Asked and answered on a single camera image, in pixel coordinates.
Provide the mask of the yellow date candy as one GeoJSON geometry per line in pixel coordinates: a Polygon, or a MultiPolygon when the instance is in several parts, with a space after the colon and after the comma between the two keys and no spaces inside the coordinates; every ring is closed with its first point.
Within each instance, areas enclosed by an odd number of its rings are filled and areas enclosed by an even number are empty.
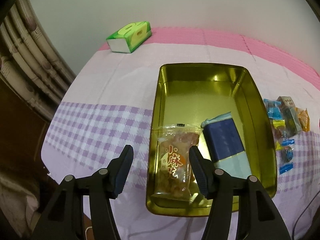
{"type": "Polygon", "coordinates": [[[287,139],[285,120],[271,120],[276,151],[281,149],[282,142],[287,139]]]}

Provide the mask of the green tissue pack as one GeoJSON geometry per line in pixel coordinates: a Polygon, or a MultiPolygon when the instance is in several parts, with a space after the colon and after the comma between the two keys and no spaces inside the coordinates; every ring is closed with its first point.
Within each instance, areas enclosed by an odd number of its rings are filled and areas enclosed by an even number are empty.
{"type": "Polygon", "coordinates": [[[130,54],[151,35],[149,21],[132,22],[107,37],[106,42],[112,52],[130,54]]]}

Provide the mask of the grey seaweed snack pack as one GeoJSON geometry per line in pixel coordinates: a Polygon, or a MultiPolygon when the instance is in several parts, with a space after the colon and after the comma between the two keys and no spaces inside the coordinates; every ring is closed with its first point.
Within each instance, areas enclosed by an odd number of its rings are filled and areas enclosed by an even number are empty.
{"type": "Polygon", "coordinates": [[[293,137],[302,131],[298,114],[293,107],[288,107],[284,109],[283,116],[285,119],[285,125],[287,129],[288,137],[293,137]]]}

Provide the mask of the dark wooden cabinet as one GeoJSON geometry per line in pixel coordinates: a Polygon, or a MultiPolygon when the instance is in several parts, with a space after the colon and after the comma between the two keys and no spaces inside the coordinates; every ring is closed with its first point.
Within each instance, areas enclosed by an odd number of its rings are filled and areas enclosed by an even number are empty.
{"type": "Polygon", "coordinates": [[[45,177],[41,148],[48,122],[1,81],[1,170],[45,177]]]}

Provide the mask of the orange snack packet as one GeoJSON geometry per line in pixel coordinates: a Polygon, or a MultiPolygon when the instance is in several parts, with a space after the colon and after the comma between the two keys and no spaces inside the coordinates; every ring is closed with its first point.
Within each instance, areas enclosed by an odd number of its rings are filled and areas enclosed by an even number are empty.
{"type": "Polygon", "coordinates": [[[302,130],[304,132],[310,131],[310,116],[308,114],[308,110],[296,107],[296,112],[297,112],[302,130]]]}

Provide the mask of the pink purple checked tablecloth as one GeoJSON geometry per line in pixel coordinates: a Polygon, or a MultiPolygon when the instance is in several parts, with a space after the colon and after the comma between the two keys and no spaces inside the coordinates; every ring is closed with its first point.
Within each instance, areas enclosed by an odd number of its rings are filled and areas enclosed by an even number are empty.
{"type": "Polygon", "coordinates": [[[103,45],[65,94],[46,134],[41,157],[57,182],[91,175],[126,144],[135,151],[123,193],[112,201],[122,239],[200,239],[206,218],[157,216],[145,206],[151,113],[159,69],[166,63],[215,62],[245,67],[263,98],[290,96],[308,110],[311,131],[296,138],[294,168],[279,176],[274,202],[295,239],[319,207],[319,74],[303,61],[238,34],[155,28],[134,53],[103,45]]]}

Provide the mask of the navy blue snack pack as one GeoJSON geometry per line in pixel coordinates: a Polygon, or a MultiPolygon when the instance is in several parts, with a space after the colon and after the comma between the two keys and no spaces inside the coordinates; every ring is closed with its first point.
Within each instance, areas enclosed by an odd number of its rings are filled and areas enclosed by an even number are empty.
{"type": "Polygon", "coordinates": [[[245,147],[230,112],[201,123],[208,152],[216,168],[236,178],[252,174],[245,147]]]}

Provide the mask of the blue dark candy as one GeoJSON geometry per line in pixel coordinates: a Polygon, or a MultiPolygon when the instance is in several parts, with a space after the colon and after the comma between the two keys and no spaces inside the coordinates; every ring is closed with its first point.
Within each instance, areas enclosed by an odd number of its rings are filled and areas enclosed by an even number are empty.
{"type": "Polygon", "coordinates": [[[278,147],[280,152],[279,174],[284,174],[293,169],[293,158],[295,150],[295,140],[286,139],[278,147]]]}

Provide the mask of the gold toffee tin box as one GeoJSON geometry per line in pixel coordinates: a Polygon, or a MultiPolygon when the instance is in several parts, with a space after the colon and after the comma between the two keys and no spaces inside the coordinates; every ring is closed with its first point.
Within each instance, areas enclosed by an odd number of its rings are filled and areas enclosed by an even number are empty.
{"type": "Polygon", "coordinates": [[[173,63],[161,66],[151,122],[146,207],[156,215],[203,217],[212,205],[190,183],[189,201],[155,195],[161,128],[176,124],[199,128],[206,119],[231,113],[252,173],[269,196],[277,190],[277,166],[271,125],[249,71],[218,63],[173,63]]]}

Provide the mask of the beige patterned curtain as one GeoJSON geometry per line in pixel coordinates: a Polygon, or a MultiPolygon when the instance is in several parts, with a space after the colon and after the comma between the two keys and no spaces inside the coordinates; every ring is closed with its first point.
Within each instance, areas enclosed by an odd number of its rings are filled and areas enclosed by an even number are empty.
{"type": "Polygon", "coordinates": [[[75,80],[29,0],[16,0],[1,23],[1,79],[49,121],[75,80]]]}

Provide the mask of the black sesame cake box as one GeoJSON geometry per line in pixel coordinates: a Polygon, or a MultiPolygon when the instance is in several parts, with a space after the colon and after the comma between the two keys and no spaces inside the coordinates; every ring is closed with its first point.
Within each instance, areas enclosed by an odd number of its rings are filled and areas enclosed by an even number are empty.
{"type": "Polygon", "coordinates": [[[290,96],[279,96],[277,101],[280,102],[279,109],[284,111],[287,108],[295,108],[295,103],[290,96]]]}

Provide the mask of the blue triangular candy packet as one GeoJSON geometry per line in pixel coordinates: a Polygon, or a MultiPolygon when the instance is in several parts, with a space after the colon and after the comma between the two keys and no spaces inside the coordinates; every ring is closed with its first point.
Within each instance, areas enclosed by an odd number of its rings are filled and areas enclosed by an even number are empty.
{"type": "Polygon", "coordinates": [[[263,102],[266,107],[268,118],[271,120],[282,120],[283,116],[281,114],[279,106],[281,105],[280,101],[273,101],[269,99],[263,99],[263,102]]]}

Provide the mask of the orange label twist snack bag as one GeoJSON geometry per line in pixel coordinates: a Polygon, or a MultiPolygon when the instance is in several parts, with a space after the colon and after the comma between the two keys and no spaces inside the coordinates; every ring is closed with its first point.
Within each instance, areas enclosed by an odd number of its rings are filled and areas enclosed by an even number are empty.
{"type": "Polygon", "coordinates": [[[191,165],[189,150],[199,144],[201,129],[194,125],[161,126],[157,135],[157,171],[153,196],[189,201],[191,165]]]}

